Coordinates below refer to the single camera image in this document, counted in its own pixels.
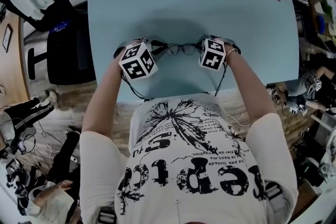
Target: person's hand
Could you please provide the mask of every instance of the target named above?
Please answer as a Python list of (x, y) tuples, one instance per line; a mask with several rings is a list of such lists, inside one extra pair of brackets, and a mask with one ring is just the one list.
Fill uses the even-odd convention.
[(71, 189), (71, 184), (73, 182), (70, 180), (63, 180), (60, 183), (57, 184), (57, 188), (60, 190), (68, 190)]

